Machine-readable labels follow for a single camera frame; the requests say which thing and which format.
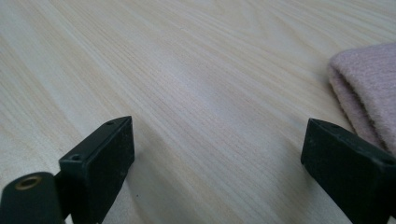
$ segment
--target black plastic piece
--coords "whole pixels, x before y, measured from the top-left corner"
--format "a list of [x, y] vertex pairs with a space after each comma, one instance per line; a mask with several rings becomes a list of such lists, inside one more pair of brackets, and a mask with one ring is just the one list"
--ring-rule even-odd
[[101, 223], [134, 161], [132, 118], [100, 126], [60, 160], [61, 172], [34, 173], [8, 184], [0, 223]]
[[396, 160], [357, 135], [310, 119], [301, 162], [353, 223], [395, 214]]
[[9, 183], [3, 190], [0, 223], [64, 223], [53, 175], [34, 173]]
[[131, 117], [103, 124], [59, 160], [75, 223], [103, 221], [133, 161]]

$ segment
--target wooden table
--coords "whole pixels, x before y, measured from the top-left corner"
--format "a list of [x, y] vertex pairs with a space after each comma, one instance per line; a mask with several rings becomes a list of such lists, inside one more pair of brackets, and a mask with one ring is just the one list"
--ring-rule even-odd
[[1, 0], [0, 187], [131, 115], [105, 223], [349, 223], [300, 164], [306, 123], [351, 130], [327, 62], [395, 40], [394, 0]]

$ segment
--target pink cloth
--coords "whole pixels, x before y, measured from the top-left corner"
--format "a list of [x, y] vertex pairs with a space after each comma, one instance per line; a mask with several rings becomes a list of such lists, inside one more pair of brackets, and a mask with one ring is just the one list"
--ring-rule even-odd
[[341, 52], [332, 57], [330, 71], [356, 133], [396, 155], [396, 43]]

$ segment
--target hole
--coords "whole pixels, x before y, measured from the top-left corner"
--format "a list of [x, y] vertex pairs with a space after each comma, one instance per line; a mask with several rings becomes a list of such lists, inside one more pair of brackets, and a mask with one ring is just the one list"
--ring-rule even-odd
[[39, 175], [33, 175], [33, 176], [28, 176], [18, 182], [15, 185], [15, 189], [17, 190], [26, 190], [26, 189], [31, 189], [32, 187], [36, 186], [38, 183], [40, 183], [42, 177]]
[[387, 165], [394, 165], [395, 164], [395, 161], [392, 161], [392, 160], [382, 160], [382, 162], [384, 162]]
[[81, 157], [78, 154], [74, 154], [73, 156], [70, 157], [72, 161], [79, 161]]

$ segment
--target brass insert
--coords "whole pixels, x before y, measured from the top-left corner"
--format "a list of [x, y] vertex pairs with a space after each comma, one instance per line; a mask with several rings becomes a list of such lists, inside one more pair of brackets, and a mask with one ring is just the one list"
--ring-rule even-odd
[[42, 179], [42, 177], [39, 175], [28, 176], [28, 177], [24, 178], [23, 180], [21, 180], [20, 182], [18, 182], [15, 185], [15, 189], [17, 189], [17, 190], [31, 189], [34, 186], [38, 185], [38, 183], [40, 183], [41, 179]]

